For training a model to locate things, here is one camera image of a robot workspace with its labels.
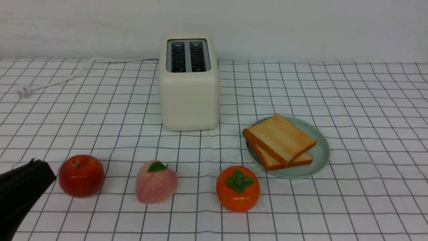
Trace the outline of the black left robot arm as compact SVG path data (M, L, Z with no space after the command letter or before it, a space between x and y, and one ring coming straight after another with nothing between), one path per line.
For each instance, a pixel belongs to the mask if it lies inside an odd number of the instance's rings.
M49 164L33 158L0 176L0 239L11 241L39 198L57 179Z

